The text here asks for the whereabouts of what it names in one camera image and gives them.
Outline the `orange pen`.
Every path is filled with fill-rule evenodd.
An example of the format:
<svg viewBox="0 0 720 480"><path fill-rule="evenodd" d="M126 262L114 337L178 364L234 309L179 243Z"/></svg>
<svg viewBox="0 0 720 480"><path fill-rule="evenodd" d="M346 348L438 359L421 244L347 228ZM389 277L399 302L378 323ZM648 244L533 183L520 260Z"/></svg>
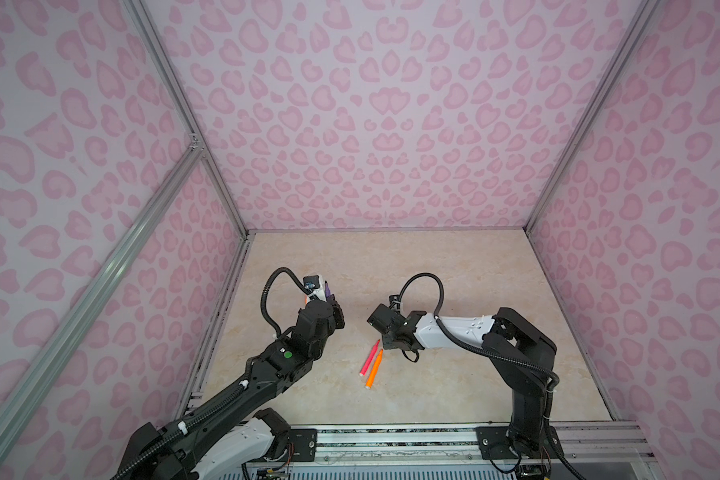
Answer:
<svg viewBox="0 0 720 480"><path fill-rule="evenodd" d="M381 362L382 362L383 354L384 354L384 350L383 350L383 349L380 349L380 350L377 352L376 356L374 357L373 363L371 364L370 371L369 371L369 373L368 373L368 375L367 375L367 379L366 379L366 382L365 382L365 388L366 388L366 389L371 389L371 388L373 387L375 378L376 378L376 376L377 376L379 367L380 367Z"/></svg>

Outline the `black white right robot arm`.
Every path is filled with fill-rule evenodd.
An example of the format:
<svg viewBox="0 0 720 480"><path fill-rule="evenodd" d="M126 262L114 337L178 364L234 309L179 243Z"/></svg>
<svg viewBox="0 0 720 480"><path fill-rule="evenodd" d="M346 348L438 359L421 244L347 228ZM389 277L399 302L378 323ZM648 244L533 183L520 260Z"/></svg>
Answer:
<svg viewBox="0 0 720 480"><path fill-rule="evenodd" d="M367 323L380 334L386 350L417 355L426 349L460 348L489 359L512 391L512 414L499 445L526 457L542 452L559 383L553 372L557 346L519 312L502 307L477 317L425 311L403 316L380 304Z"/></svg>

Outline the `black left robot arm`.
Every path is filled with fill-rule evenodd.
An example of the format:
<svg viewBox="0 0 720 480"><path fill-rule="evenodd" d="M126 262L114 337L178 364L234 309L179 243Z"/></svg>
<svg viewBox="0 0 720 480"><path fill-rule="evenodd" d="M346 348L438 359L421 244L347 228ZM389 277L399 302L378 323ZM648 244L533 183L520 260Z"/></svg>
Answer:
<svg viewBox="0 0 720 480"><path fill-rule="evenodd" d="M197 409L130 437L116 479L213 479L242 463L290 454L290 426L262 406L307 375L328 338L345 327L333 294L314 297L296 324L246 362L242 375Z"/></svg>

